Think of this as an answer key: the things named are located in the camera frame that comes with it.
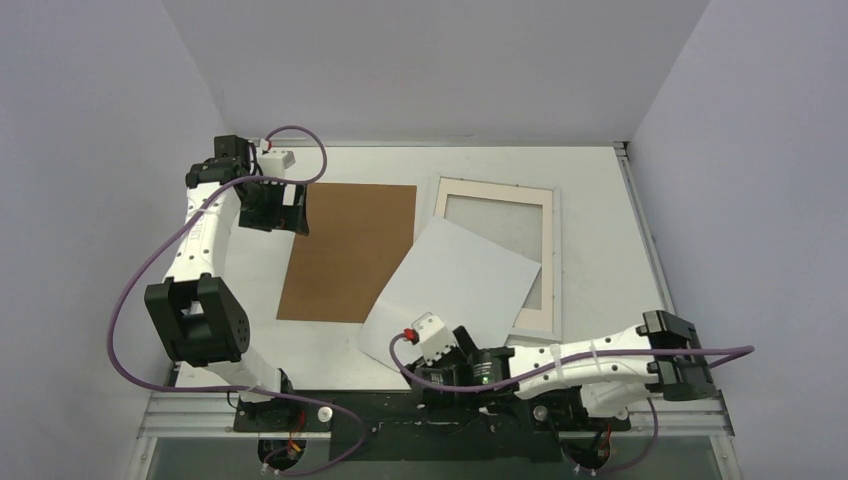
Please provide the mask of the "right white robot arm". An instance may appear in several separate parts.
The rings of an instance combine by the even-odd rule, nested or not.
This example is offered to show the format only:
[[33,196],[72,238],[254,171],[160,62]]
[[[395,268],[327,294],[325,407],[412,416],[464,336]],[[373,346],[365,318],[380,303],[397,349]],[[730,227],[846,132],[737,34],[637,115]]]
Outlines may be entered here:
[[593,427],[644,399],[701,400],[716,394],[693,323],[668,311],[596,339],[548,346],[481,348],[463,327],[426,314],[390,342],[392,361],[421,406],[495,413],[552,392],[573,394],[568,421]]

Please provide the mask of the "brown backing board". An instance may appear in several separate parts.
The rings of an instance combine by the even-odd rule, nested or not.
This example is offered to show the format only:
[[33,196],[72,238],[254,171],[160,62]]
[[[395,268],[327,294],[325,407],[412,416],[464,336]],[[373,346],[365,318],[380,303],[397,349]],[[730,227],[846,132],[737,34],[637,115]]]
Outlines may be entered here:
[[310,233],[296,236],[276,318],[365,322],[414,240],[414,185],[316,183]]

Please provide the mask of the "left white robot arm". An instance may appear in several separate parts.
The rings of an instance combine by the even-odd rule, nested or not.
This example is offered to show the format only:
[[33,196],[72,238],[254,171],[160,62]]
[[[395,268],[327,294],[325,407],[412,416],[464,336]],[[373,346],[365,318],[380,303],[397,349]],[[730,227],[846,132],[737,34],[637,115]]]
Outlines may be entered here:
[[146,287],[144,303],[170,359],[243,386],[241,417],[282,431],[303,407],[289,396],[286,374],[251,347],[248,315],[223,278],[235,226],[309,233],[306,187],[295,187],[287,205],[285,185],[256,180],[261,171],[252,142],[215,138],[213,156],[186,175],[188,230],[163,281]]

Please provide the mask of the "sunset landscape photo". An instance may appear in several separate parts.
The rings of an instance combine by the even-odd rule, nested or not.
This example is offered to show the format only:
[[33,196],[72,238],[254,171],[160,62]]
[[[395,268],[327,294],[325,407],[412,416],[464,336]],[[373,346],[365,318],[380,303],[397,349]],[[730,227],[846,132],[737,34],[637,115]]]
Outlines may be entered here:
[[464,327],[479,347],[501,347],[539,270],[539,263],[433,217],[378,296],[358,348],[393,369],[391,338],[426,313]]

